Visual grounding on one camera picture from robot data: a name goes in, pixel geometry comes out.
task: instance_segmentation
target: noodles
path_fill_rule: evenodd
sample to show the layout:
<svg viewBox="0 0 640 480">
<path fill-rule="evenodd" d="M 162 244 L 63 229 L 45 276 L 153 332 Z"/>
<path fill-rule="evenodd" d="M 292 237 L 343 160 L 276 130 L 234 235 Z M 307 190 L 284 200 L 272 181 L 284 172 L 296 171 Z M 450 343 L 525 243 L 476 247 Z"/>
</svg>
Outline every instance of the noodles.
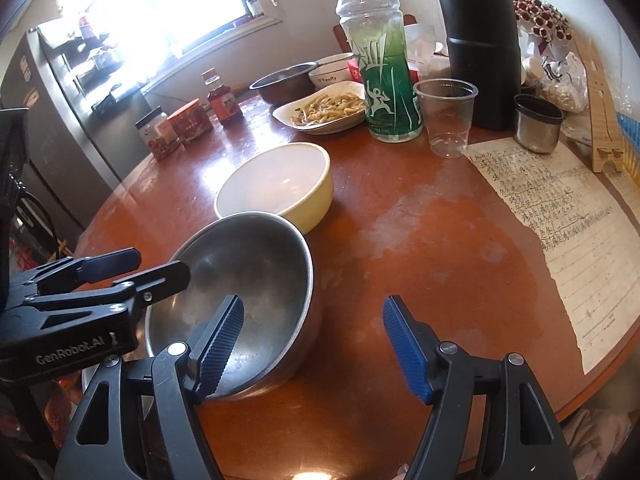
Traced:
<svg viewBox="0 0 640 480">
<path fill-rule="evenodd" d="M 296 126 L 325 124 L 361 112 L 364 107 L 364 101 L 352 92 L 333 96 L 321 94 L 305 107 L 296 108 L 297 114 L 291 121 Z"/>
</svg>

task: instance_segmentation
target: stainless steel bowl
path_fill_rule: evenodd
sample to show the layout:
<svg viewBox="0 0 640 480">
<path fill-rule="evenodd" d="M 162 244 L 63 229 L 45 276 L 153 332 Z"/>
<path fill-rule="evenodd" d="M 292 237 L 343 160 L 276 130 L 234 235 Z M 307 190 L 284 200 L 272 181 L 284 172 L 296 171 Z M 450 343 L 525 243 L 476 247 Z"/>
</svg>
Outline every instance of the stainless steel bowl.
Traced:
<svg viewBox="0 0 640 480">
<path fill-rule="evenodd" d="M 317 67 L 315 61 L 290 66 L 258 79 L 249 88 L 257 90 L 262 100 L 270 105 L 280 106 L 297 101 L 316 91 L 309 79 L 309 72 Z"/>
<path fill-rule="evenodd" d="M 515 139 L 535 153 L 551 153 L 558 145 L 562 110 L 555 104 L 528 94 L 514 98 L 518 113 Z"/>
<path fill-rule="evenodd" d="M 244 303 L 244 326 L 211 397 L 260 395 L 295 373 L 316 338 L 321 313 L 311 303 L 309 248 L 290 222 L 262 212 L 231 215 L 193 235 L 172 260 L 189 266 L 191 282 L 180 294 L 148 307 L 149 355 L 186 340 L 227 294 L 237 294 Z"/>
</svg>

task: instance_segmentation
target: plastic water bottle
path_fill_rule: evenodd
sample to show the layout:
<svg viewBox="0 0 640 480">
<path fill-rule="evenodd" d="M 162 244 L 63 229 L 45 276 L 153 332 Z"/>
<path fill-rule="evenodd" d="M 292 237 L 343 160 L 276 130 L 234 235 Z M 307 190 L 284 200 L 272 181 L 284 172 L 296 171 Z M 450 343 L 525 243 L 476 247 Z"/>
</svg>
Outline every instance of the plastic water bottle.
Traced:
<svg viewBox="0 0 640 480">
<path fill-rule="evenodd" d="M 340 16 L 365 87 L 371 135 L 403 142 L 422 131 L 422 115 L 406 64 L 398 0 L 338 0 Z"/>
</svg>

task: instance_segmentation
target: white bowl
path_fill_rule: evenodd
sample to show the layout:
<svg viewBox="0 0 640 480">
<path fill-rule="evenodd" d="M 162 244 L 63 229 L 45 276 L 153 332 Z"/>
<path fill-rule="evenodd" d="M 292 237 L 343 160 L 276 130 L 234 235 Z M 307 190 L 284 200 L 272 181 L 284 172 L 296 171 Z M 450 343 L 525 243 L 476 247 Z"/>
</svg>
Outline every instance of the white bowl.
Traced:
<svg viewBox="0 0 640 480">
<path fill-rule="evenodd" d="M 309 72 L 309 79 L 317 89 L 325 88 L 340 81 L 351 81 L 351 72 L 349 72 L 347 60 L 352 57 L 353 54 L 351 52 L 345 52 L 318 59 L 316 63 L 319 66 Z"/>
<path fill-rule="evenodd" d="M 326 150 L 293 142 L 259 153 L 237 168 L 216 196 L 220 218 L 265 211 L 289 220 L 302 234 L 324 218 L 334 196 Z"/>
<path fill-rule="evenodd" d="M 326 88 L 323 88 L 322 90 L 319 90 L 315 94 L 311 94 L 308 97 L 303 97 L 302 99 L 293 101 L 292 103 L 282 105 L 280 108 L 276 108 L 273 111 L 273 116 L 282 124 L 286 124 L 291 128 L 295 128 L 296 130 L 305 132 L 309 135 L 336 134 L 337 132 L 342 132 L 344 130 L 348 130 L 349 128 L 353 128 L 354 126 L 356 126 L 356 124 L 360 124 L 362 121 L 364 121 L 364 119 L 366 118 L 365 111 L 362 110 L 353 115 L 343 117 L 341 119 L 336 119 L 335 121 L 330 121 L 323 124 L 312 124 L 311 126 L 297 126 L 293 123 L 291 118 L 296 115 L 296 108 L 306 106 L 321 94 L 341 95 L 346 94 L 347 92 L 352 92 L 356 94 L 360 99 L 364 99 L 364 86 L 361 83 L 356 83 L 355 81 L 341 81 L 339 83 L 327 86 Z"/>
</svg>

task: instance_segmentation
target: handwritten paper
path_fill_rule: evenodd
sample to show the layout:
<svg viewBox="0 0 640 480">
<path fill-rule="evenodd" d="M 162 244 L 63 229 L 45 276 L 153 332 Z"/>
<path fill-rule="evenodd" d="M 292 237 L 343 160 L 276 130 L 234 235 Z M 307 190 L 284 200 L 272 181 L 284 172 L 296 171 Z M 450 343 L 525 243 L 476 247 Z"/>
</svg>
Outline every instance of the handwritten paper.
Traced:
<svg viewBox="0 0 640 480">
<path fill-rule="evenodd" d="M 640 316 L 638 233 L 564 144 L 537 155 L 499 139 L 469 146 L 466 156 L 540 238 L 586 374 Z"/>
</svg>

